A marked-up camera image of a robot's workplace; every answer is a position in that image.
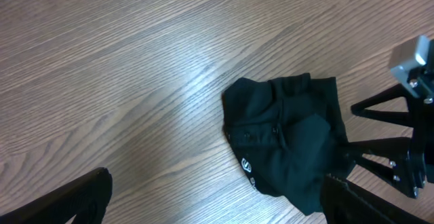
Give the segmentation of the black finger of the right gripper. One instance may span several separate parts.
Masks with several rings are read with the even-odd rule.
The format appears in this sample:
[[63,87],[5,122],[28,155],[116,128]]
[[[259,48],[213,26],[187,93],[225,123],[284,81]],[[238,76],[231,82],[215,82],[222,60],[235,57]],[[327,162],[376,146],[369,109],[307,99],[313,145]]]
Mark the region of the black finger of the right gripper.
[[[376,111],[368,109],[374,105],[384,103],[396,98],[403,97],[406,100],[407,112],[396,111]],[[353,115],[373,119],[381,122],[387,122],[390,124],[397,124],[400,126],[413,126],[413,97],[412,95],[401,85],[397,84],[391,88],[384,90],[383,92],[367,98],[361,102],[358,102],[351,106],[351,112]]]
[[[416,196],[416,181],[410,161],[410,139],[384,138],[349,143],[340,148],[348,159],[375,174],[407,197]],[[363,157],[363,154],[387,158],[391,167]]]

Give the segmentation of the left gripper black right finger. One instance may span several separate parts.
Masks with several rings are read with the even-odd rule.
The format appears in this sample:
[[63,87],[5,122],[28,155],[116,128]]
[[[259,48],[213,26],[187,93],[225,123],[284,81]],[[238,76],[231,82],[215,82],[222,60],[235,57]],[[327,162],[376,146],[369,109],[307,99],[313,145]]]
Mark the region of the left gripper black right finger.
[[348,181],[327,175],[320,203],[328,224],[429,224]]

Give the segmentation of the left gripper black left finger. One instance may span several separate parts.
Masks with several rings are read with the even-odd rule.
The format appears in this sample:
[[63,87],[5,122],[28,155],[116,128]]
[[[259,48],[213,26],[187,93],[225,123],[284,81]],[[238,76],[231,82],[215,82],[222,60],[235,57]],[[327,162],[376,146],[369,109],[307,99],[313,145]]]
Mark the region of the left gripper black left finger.
[[1,215],[2,223],[101,223],[113,193],[107,168],[96,168],[46,195]]

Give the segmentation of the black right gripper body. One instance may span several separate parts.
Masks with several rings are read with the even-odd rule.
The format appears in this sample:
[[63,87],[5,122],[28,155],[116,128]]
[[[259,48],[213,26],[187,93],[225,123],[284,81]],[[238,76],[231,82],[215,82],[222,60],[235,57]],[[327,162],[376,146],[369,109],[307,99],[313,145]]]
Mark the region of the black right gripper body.
[[414,98],[412,105],[413,129],[410,139],[410,161],[418,190],[426,182],[433,182],[433,40],[429,43],[428,63],[410,71],[412,81],[420,82],[415,90],[420,98]]

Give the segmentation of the black polo shirt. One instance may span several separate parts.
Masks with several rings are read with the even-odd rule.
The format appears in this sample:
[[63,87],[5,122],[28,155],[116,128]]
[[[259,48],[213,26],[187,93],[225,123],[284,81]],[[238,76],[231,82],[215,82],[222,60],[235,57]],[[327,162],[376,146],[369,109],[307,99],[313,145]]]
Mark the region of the black polo shirt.
[[305,215],[321,212],[325,175],[347,178],[354,165],[336,78],[308,73],[268,81],[239,78],[222,93],[223,132],[252,187],[284,197]]

